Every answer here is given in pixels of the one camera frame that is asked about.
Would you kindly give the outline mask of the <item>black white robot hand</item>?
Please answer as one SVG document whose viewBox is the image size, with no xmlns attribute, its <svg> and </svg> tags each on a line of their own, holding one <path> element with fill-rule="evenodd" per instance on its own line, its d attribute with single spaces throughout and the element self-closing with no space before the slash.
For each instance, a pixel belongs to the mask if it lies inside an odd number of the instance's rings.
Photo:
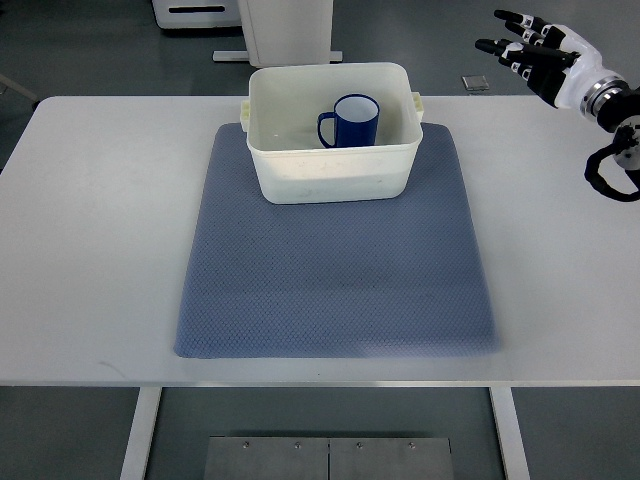
<svg viewBox="0 0 640 480">
<path fill-rule="evenodd" d="M 603 66 L 600 52 L 569 27 L 507 10 L 494 16 L 518 38 L 478 39 L 475 48 L 495 56 L 548 105 L 596 120 L 605 103 L 631 92 L 621 75 Z"/>
</svg>

